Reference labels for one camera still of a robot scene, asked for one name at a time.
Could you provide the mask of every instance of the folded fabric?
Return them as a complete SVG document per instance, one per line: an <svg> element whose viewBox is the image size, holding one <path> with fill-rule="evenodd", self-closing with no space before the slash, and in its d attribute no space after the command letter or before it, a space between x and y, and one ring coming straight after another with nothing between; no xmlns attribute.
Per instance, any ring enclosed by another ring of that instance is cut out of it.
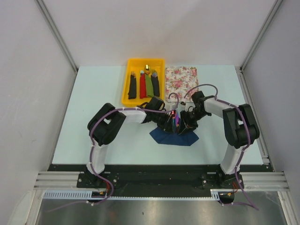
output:
<svg viewBox="0 0 300 225"><path fill-rule="evenodd" d="M189 98L198 89L191 91L186 99L185 94L193 87L199 85L196 67L166 67L165 69L165 99L170 93L175 92L179 96L179 102L191 102ZM174 95L170 96L169 102L177 102Z"/></svg>
<svg viewBox="0 0 300 225"><path fill-rule="evenodd" d="M146 98L146 82L145 82L145 74L141 74L140 77L140 98Z"/></svg>
<svg viewBox="0 0 300 225"><path fill-rule="evenodd" d="M159 97L160 93L159 93L159 81L158 81L158 77L157 76L156 77L151 76L151 81L152 81L154 96Z"/></svg>
<svg viewBox="0 0 300 225"><path fill-rule="evenodd" d="M134 98L136 98L136 78L134 75L130 75L128 99L134 99Z"/></svg>
<svg viewBox="0 0 300 225"><path fill-rule="evenodd" d="M145 82L146 82L146 94L147 97L153 97L153 86L152 86L152 81L149 75L145 74Z"/></svg>
<svg viewBox="0 0 300 225"><path fill-rule="evenodd" d="M177 133L170 134L163 131L161 128L156 128L150 132L151 137L158 144L169 144L178 146L191 146L199 137L194 132L178 135Z"/></svg>

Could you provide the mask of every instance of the green sock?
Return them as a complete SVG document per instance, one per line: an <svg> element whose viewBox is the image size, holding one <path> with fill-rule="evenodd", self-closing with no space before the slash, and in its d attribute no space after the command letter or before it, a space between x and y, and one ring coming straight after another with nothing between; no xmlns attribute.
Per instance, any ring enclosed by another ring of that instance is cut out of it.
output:
<svg viewBox="0 0 300 225"><path fill-rule="evenodd" d="M145 74L145 81L146 81L146 94L147 94L147 97L153 97L154 93L153 93L152 81L151 81L151 78L147 74Z"/></svg>

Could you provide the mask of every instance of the gold object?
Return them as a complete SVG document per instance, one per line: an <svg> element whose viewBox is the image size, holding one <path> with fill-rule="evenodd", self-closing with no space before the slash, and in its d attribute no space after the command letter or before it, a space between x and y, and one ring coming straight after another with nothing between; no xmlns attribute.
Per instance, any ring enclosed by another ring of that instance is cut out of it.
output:
<svg viewBox="0 0 300 225"><path fill-rule="evenodd" d="M145 66L145 74L149 75L151 73L149 65Z"/></svg>

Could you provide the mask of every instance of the white wall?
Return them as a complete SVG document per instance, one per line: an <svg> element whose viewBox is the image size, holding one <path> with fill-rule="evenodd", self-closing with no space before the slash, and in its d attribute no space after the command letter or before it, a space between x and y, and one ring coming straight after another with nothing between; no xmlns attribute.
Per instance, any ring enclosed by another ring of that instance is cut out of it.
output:
<svg viewBox="0 0 300 225"><path fill-rule="evenodd" d="M0 224L46 169L75 75L33 0L0 2Z"/></svg>
<svg viewBox="0 0 300 225"><path fill-rule="evenodd" d="M284 1L245 77L271 160L300 210L300 1Z"/></svg>
<svg viewBox="0 0 300 225"><path fill-rule="evenodd" d="M240 66L275 0L45 0L77 65Z"/></svg>

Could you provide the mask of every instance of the navy blue cloth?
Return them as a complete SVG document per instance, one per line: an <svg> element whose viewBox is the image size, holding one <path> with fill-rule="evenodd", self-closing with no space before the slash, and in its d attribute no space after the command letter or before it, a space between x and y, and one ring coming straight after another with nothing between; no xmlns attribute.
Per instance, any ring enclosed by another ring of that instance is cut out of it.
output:
<svg viewBox="0 0 300 225"><path fill-rule="evenodd" d="M178 146L191 146L199 138L194 132L189 132L187 134L178 135L170 134L159 127L150 132L151 137L159 144L170 144Z"/></svg>

